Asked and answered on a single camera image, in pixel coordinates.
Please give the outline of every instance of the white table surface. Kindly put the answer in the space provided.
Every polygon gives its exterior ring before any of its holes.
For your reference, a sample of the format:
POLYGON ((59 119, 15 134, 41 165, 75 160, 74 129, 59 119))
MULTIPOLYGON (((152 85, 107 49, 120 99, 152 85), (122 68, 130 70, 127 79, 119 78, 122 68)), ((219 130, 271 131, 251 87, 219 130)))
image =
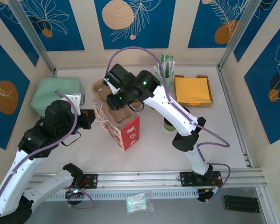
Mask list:
MULTIPOLYGON (((101 79, 106 67, 80 70, 59 70, 57 77, 77 77, 85 88, 85 105, 91 109, 94 98, 92 84, 101 79)), ((137 75, 141 70, 153 72, 151 66, 126 66, 126 70, 137 75)), ((246 168, 246 163, 239 145, 224 93, 215 67, 176 66, 177 75, 196 77, 207 75, 210 81, 213 104, 211 108, 189 107, 191 114, 206 119, 205 127, 226 139, 231 147, 202 146, 201 150, 209 162, 228 164, 231 168, 246 168)), ((171 90, 175 98, 175 88, 171 90)), ((163 117, 151 107, 146 106, 140 115, 140 140, 125 152, 115 139, 107 133, 99 122, 94 121, 91 130, 81 130, 82 137, 69 147, 54 149, 45 162, 38 168, 38 173, 59 172, 65 164, 73 163, 84 172, 127 172, 127 171, 165 171, 192 169, 185 154, 175 149, 171 141, 176 131, 164 129, 163 117)), ((220 142, 207 132, 199 133, 199 142, 220 142)), ((70 136, 65 143, 70 143, 76 136, 70 136)))

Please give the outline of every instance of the plastic bag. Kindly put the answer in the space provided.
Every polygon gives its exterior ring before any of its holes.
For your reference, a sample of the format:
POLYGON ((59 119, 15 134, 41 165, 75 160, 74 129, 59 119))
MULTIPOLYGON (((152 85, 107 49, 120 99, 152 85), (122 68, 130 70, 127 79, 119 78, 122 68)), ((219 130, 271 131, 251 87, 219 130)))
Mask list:
POLYGON ((126 197, 127 213, 133 214, 139 211, 154 211, 149 192, 144 192, 126 197))

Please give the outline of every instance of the red box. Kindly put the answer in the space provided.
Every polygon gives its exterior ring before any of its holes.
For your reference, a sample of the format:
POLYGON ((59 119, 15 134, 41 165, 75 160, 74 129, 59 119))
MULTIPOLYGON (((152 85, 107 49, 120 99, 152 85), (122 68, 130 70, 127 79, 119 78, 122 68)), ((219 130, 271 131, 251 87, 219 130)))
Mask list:
POLYGON ((121 124, 116 123, 109 113, 108 105, 105 102, 94 98, 94 112, 100 120, 101 126, 118 142, 122 150, 126 151, 140 138, 140 118, 138 113, 131 112, 131 117, 121 124))

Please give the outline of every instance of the yellow paper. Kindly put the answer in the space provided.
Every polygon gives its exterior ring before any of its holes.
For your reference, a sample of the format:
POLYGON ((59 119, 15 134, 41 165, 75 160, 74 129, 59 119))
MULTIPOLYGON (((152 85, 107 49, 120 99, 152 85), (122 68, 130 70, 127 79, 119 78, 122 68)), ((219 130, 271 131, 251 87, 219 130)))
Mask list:
POLYGON ((180 103, 211 103, 207 78, 175 78, 176 98, 180 103))

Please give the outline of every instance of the black wire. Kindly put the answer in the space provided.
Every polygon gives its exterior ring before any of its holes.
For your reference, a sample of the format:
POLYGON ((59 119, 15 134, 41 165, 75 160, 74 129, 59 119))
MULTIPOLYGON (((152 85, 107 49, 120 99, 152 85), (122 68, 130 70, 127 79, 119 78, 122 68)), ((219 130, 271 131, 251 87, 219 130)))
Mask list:
POLYGON ((73 144, 74 142, 78 141, 79 138, 77 138, 76 140, 72 141, 70 144, 66 145, 63 141, 61 142, 61 144, 63 144, 64 146, 70 146, 71 144, 73 144))
POLYGON ((140 111, 143 111, 144 106, 145 106, 143 102, 141 102, 141 104, 142 104, 142 109, 139 110, 139 111, 137 111, 137 110, 135 110, 134 108, 132 108, 129 104, 128 104, 128 106, 129 106, 129 108, 130 108, 132 111, 134 111, 134 112, 140 112, 140 111))

